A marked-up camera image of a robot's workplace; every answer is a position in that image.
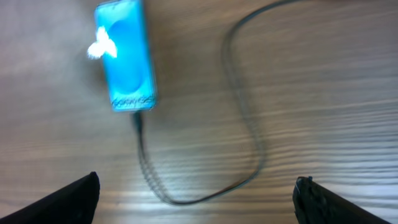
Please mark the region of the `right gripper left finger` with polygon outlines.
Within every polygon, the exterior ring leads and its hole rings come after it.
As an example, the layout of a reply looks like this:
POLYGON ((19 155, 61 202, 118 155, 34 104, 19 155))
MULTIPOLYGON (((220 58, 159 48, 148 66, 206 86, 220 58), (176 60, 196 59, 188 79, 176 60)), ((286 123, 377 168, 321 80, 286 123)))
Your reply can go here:
POLYGON ((100 197, 96 172, 1 218, 1 224, 91 224, 100 197))

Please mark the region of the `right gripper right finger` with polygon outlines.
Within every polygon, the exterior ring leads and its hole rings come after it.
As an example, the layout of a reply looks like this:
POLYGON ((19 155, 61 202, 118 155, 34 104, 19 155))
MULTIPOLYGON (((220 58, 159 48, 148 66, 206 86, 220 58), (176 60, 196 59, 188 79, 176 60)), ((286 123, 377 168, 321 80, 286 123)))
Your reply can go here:
POLYGON ((298 177, 292 196, 299 224, 390 224, 312 180, 298 177))

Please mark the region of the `smartphone with cyan screen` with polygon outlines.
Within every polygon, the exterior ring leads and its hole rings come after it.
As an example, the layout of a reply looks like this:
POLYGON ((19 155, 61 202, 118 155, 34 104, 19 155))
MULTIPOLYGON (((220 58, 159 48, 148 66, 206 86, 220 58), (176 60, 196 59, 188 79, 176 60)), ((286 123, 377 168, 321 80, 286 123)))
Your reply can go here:
POLYGON ((94 11, 96 41, 87 53, 101 58, 115 111, 149 110, 156 104, 155 73, 143 1, 108 1, 94 11))

